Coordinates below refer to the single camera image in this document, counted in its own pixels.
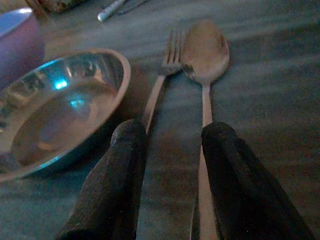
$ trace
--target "metal spoon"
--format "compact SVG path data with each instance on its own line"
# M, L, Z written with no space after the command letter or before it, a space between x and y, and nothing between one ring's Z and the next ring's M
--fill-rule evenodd
M211 84L221 76L229 64L229 47L221 31L209 20L195 24L185 38L182 69L192 80L202 85L202 126L212 123L212 106L210 98ZM198 169L198 213L199 236L193 239L218 239L209 186L208 171L201 148Z

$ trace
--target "purple cup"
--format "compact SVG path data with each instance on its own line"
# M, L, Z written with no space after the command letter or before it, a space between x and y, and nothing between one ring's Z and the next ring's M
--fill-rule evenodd
M29 7L0 15L0 91L42 64L45 41Z

